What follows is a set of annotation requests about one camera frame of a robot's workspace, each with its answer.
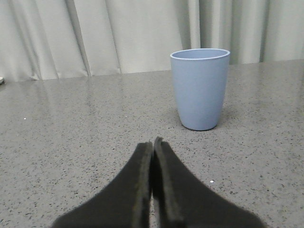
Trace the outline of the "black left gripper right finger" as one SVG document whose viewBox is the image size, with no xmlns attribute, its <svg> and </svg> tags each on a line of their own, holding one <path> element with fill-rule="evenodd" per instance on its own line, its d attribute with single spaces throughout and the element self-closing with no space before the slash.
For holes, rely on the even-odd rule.
<svg viewBox="0 0 304 228">
<path fill-rule="evenodd" d="M 258 216 L 224 199 L 196 178 L 161 137 L 154 142 L 152 191 L 162 228 L 265 227 Z"/>
</svg>

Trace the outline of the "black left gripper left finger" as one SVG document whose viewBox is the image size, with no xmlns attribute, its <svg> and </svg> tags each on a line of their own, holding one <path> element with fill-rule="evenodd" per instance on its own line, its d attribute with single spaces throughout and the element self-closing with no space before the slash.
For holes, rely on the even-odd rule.
<svg viewBox="0 0 304 228">
<path fill-rule="evenodd" d="M 60 216 L 54 228 L 147 228 L 152 143 L 137 144 L 117 176 L 86 203 Z"/>
</svg>

